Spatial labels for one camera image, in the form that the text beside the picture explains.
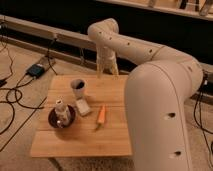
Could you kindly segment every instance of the wooden table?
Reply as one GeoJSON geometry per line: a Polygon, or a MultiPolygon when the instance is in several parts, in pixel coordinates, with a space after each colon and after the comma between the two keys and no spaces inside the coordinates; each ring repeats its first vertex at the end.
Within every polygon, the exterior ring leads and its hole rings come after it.
{"type": "Polygon", "coordinates": [[[39,115],[39,124],[32,143],[32,157],[81,157],[131,155],[130,141],[124,111],[124,85],[127,76],[96,75],[55,76],[52,80],[45,107],[39,115]],[[86,82],[86,100],[92,113],[76,115],[74,123],[64,129],[54,129],[48,115],[55,101],[74,106],[70,82],[81,78],[86,82]],[[98,131],[97,115],[102,104],[106,105],[106,124],[98,131]]]}

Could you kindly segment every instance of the floor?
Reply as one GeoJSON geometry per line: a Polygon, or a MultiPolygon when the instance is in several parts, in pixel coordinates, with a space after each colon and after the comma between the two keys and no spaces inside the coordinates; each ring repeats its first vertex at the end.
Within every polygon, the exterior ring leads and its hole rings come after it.
{"type": "MultiPolygon", "coordinates": [[[[13,87],[20,77],[25,73],[26,68],[42,57],[42,54],[29,51],[17,46],[8,45],[10,55],[14,59],[13,72],[14,75],[8,80],[5,87],[13,87]]],[[[9,58],[7,51],[0,53],[0,78],[9,74],[9,58]]],[[[54,69],[58,74],[96,74],[94,70],[87,69],[82,66],[67,63],[65,61],[56,60],[54,69]]],[[[28,106],[37,106],[46,96],[48,87],[54,73],[49,70],[40,79],[35,80],[32,84],[21,88],[23,92],[22,103],[28,106]]],[[[5,98],[4,91],[0,92],[0,100],[5,98]]],[[[0,135],[0,149],[24,122],[24,120],[32,113],[32,110],[14,105],[16,108],[16,116],[11,128],[0,135]]],[[[187,120],[187,128],[190,141],[190,150],[192,154],[192,162],[195,171],[210,171],[208,162],[208,151],[203,139],[202,132],[196,128],[193,120],[194,101],[187,100],[185,105],[185,113],[187,120]]],[[[11,108],[6,104],[0,104],[0,130],[8,123],[11,117],[11,108]]],[[[202,104],[202,113],[204,124],[209,129],[213,129],[213,106],[202,104]]],[[[19,130],[8,145],[0,152],[0,171],[54,171],[54,166],[46,158],[31,158],[29,156],[31,144],[38,123],[39,110],[26,122],[19,130]]],[[[212,136],[208,136],[208,140],[213,140],[212,136]]],[[[103,157],[103,158],[57,158],[59,163],[65,170],[69,171],[132,171],[133,162],[131,157],[103,157]]]]}

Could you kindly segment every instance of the small white cup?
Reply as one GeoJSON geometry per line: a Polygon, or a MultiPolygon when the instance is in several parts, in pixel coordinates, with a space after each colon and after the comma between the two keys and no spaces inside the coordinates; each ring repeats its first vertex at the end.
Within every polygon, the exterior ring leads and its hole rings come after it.
{"type": "Polygon", "coordinates": [[[73,81],[71,81],[70,84],[73,93],[75,95],[75,98],[78,99],[82,99],[84,98],[84,91],[85,91],[85,82],[82,79],[75,79],[73,81]]]}

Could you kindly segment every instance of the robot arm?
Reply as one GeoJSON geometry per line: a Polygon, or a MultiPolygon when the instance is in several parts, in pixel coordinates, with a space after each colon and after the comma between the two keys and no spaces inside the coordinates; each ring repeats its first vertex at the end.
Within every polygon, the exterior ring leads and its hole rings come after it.
{"type": "Polygon", "coordinates": [[[118,75],[116,53],[139,65],[125,85],[125,108],[137,171],[192,170],[184,101],[199,88],[203,73],[192,56],[168,46],[118,34],[115,20],[92,24],[99,75],[118,75]]]}

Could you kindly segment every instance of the carrot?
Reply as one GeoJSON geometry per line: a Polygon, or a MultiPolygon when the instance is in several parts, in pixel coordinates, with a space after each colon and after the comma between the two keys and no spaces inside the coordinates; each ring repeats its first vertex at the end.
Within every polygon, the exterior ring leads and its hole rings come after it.
{"type": "Polygon", "coordinates": [[[104,124],[105,121],[106,121],[106,106],[103,105],[103,106],[101,107],[101,110],[100,110],[99,114],[98,114],[97,123],[98,123],[98,124],[104,124]]]}

